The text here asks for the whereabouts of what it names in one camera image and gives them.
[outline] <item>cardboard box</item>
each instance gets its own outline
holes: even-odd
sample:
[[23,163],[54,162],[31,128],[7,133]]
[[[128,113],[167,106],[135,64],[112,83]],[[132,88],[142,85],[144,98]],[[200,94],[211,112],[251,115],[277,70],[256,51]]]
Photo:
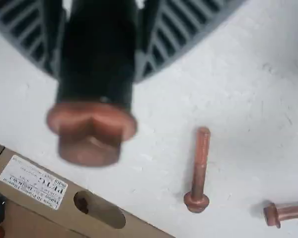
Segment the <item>cardboard box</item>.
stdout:
[[3,224],[7,238],[172,237],[2,146],[0,194],[12,201]]

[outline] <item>brown cardboard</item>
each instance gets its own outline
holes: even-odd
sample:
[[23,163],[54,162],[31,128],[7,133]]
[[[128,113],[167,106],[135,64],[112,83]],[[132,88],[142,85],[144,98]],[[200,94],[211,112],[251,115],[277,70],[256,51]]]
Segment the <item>brown cardboard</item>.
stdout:
[[30,210],[7,201],[2,224],[4,238],[85,238]]
[[[28,161],[29,159],[13,152],[8,149],[4,149],[0,154],[0,174],[10,161],[13,155],[18,155]],[[70,182],[69,180],[58,176],[57,174],[35,164],[37,167],[49,172],[55,177],[63,180],[69,186],[62,200],[62,203],[58,210],[53,210],[48,206],[34,200],[33,198],[19,192],[13,187],[0,181],[0,193],[12,200],[16,204],[31,210],[36,214],[40,214],[44,218],[50,220],[53,223],[60,225],[68,230],[75,231],[76,233],[83,234],[90,238],[106,237],[106,238],[171,238],[172,236],[158,230],[157,228],[151,226],[150,224],[140,220],[139,218],[131,215],[130,213],[117,208],[116,206],[110,204],[103,198],[93,195],[86,199],[88,204],[94,203],[93,212],[98,216],[97,218],[91,217],[89,214],[85,214],[78,210],[74,204],[74,196],[78,192],[85,191],[86,194],[90,192],[86,191],[82,187]],[[125,216],[126,224],[121,229],[115,229],[112,226],[104,223],[101,220],[108,220],[106,213],[113,210],[121,211]]]

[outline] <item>copper bolt lying flat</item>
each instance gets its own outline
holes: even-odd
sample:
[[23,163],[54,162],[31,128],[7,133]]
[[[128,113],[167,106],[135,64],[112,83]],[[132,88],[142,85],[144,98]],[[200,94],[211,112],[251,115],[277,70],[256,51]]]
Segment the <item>copper bolt lying flat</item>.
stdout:
[[188,210],[193,213],[203,212],[210,203],[209,198],[203,193],[210,137],[211,133],[208,128],[199,128],[196,140],[192,190],[184,195],[184,203],[187,205]]
[[276,207],[274,203],[264,208],[264,215],[268,226],[281,227],[280,222],[298,218],[298,206]]

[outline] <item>gray ribbed object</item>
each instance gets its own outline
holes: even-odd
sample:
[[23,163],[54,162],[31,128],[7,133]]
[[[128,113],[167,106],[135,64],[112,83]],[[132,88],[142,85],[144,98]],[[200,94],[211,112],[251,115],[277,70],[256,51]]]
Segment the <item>gray ribbed object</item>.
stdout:
[[[135,81],[154,75],[181,57],[242,2],[147,0],[136,19]],[[55,78],[65,25],[62,0],[0,0],[0,31],[25,57]]]
[[61,0],[0,0],[0,31],[25,57],[54,77],[64,24]]
[[137,55],[141,81],[162,70],[212,32],[243,0],[148,0]]

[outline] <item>bolt head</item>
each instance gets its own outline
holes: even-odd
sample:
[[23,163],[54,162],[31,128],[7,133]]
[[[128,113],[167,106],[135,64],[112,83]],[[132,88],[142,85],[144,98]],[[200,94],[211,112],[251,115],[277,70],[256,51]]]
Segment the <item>bolt head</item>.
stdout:
[[131,114],[99,102],[57,103],[48,113],[47,124],[59,135],[59,155],[89,167],[118,162],[121,143],[137,130]]
[[264,208],[265,220],[268,226],[276,226],[278,229],[281,227],[278,211],[274,203]]
[[201,199],[193,200],[192,193],[188,192],[187,194],[184,195],[184,203],[185,205],[187,205],[187,208],[190,212],[201,213],[208,207],[210,200],[204,194]]

